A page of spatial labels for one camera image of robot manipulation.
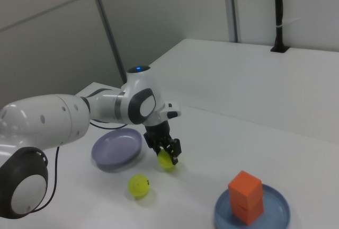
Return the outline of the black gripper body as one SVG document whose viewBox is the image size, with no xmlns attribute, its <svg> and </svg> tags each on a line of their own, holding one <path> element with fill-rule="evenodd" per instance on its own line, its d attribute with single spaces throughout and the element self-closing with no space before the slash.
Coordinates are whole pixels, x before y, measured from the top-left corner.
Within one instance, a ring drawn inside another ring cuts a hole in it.
<svg viewBox="0 0 339 229">
<path fill-rule="evenodd" d="M 170 126 L 167 120 L 155 126 L 146 126 L 145 129 L 144 138 L 147 144 L 153 144 L 153 142 L 171 137 Z"/>
</svg>

